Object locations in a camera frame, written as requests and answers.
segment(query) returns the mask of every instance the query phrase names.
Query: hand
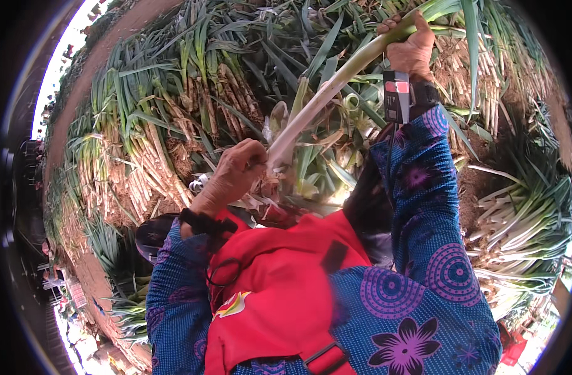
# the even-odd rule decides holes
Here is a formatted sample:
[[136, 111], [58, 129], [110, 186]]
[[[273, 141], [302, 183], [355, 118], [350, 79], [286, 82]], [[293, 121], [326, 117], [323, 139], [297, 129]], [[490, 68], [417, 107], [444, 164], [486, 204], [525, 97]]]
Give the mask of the hand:
[[[245, 139], [227, 149], [203, 191], [192, 201], [190, 210], [214, 218], [251, 189], [252, 183], [265, 170], [266, 161], [267, 150], [258, 140]], [[188, 223], [182, 224], [180, 235], [182, 238], [192, 235]]]
[[[390, 61], [390, 68], [409, 74], [410, 82], [434, 80], [430, 71], [430, 57], [434, 45], [434, 33], [424, 19], [421, 11], [413, 14], [417, 31], [411, 34], [403, 43], [390, 43], [386, 48], [386, 56]], [[401, 13], [384, 20], [378, 26], [378, 34], [384, 34], [394, 28], [401, 21]]]

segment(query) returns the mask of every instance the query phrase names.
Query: woman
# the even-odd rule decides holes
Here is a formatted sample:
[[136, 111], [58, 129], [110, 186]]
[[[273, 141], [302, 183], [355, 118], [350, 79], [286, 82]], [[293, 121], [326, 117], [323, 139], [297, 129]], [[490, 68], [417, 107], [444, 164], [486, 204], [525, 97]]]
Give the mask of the woman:
[[[415, 23], [387, 56], [412, 82], [430, 82], [434, 35], [419, 13]], [[153, 373], [494, 373], [499, 330], [459, 234], [442, 111], [413, 106], [410, 124], [372, 146], [379, 174], [364, 171], [380, 176], [394, 207], [397, 273], [371, 266], [346, 208], [288, 230], [212, 220], [250, 189], [266, 159], [250, 139], [224, 152], [157, 254], [146, 314]]]

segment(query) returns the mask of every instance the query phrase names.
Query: sleeve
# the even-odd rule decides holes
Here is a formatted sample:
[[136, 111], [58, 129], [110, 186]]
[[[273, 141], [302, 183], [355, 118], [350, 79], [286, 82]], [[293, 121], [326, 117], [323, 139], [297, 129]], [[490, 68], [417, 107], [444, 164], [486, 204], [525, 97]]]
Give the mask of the sleeve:
[[399, 128], [392, 150], [389, 137], [371, 148], [384, 186], [392, 192], [396, 269], [429, 288], [430, 260], [443, 247], [449, 249], [446, 253], [461, 253], [464, 272], [471, 270], [459, 232], [456, 170], [444, 110], [435, 106]]
[[180, 238], [176, 218], [157, 255], [146, 297], [155, 374], [202, 374], [211, 310], [207, 297], [207, 235]]

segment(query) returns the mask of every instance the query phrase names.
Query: blue patterned shirt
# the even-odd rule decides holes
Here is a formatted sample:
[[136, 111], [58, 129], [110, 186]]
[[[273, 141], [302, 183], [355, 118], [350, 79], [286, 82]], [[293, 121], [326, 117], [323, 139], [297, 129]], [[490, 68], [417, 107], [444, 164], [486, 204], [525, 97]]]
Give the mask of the blue patterned shirt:
[[[359, 374], [493, 374], [499, 329], [459, 233], [456, 170], [440, 105], [370, 152], [394, 199], [396, 269], [352, 267], [329, 275], [330, 334]], [[177, 221], [160, 249], [147, 295], [153, 374], [202, 374], [212, 319], [206, 235], [180, 239]], [[234, 374], [306, 375], [300, 358], [247, 361]]]

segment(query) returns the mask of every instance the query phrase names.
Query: red label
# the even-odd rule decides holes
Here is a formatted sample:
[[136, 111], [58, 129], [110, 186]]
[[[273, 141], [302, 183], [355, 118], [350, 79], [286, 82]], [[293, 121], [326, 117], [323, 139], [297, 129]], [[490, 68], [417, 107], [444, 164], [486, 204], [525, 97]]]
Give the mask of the red label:
[[384, 84], [384, 89], [389, 93], [408, 93], [409, 92], [409, 82], [386, 82]]

